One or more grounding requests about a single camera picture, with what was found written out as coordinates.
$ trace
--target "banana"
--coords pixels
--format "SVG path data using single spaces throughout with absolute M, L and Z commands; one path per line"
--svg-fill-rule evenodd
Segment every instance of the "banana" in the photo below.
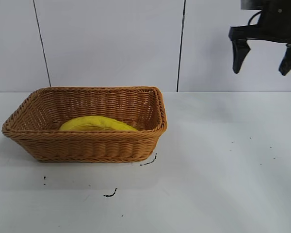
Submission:
M 60 131 L 138 131 L 124 122 L 104 116 L 81 116 L 64 123 Z

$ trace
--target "woven basket wall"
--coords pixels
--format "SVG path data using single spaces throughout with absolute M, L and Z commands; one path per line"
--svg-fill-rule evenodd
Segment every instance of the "woven basket wall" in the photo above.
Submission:
M 98 115 L 139 132 L 61 132 L 66 121 Z M 33 92 L 6 120 L 5 136 L 41 162 L 139 162 L 150 156 L 167 122 L 155 87 L 50 87 Z

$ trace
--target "black cable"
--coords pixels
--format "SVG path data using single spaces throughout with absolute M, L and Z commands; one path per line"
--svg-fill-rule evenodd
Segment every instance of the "black cable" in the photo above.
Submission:
M 248 21 L 248 26 L 251 25 L 252 20 L 261 13 L 262 11 L 259 11 L 259 12 L 256 12 L 254 15 L 252 15 L 252 17 Z

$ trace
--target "black debris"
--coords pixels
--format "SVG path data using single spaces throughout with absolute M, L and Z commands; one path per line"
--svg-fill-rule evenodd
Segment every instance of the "black debris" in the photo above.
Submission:
M 149 163 L 146 163 L 146 164 L 140 164 L 140 166 L 148 165 L 148 164 L 153 163 L 153 162 L 156 160 L 156 156 L 157 156 L 157 153 L 155 153 L 155 157 L 154 157 L 153 161 L 151 161 L 151 162 L 149 162 Z
M 111 195 L 103 195 L 103 196 L 106 197 L 106 198 L 113 197 L 115 195 L 116 191 L 117 191 L 117 188 L 114 190 L 113 194 L 111 194 Z

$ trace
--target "tabletop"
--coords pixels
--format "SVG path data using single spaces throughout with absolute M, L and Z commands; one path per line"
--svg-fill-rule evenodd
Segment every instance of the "tabletop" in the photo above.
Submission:
M 28 94 L 0 93 L 0 131 Z M 0 233 L 291 233 L 291 92 L 164 103 L 141 163 L 43 164 L 0 132 Z

